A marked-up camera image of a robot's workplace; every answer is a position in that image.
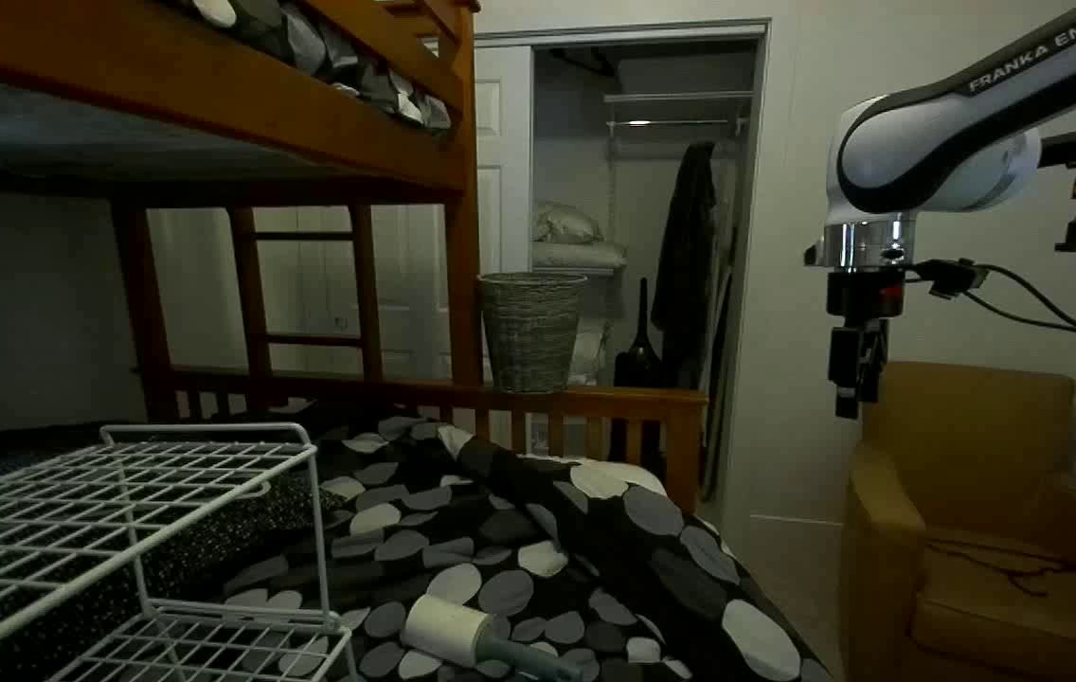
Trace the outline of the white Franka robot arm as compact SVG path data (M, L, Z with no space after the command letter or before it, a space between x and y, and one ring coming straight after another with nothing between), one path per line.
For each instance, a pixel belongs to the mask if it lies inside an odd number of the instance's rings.
M825 158L824 239L829 367L843 418L881 398L887 322L903 309L920 212L1009 199L1037 165L1037 126L1076 105L1076 9L996 53L843 112Z

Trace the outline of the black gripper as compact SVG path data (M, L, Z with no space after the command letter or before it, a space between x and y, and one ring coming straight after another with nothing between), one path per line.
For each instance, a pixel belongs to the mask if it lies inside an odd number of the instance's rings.
M836 385L836 418L858 418L863 400L881 398L887 331L903 309L903 290L906 274L898 266L825 276L825 309L836 314L825 367L829 381Z

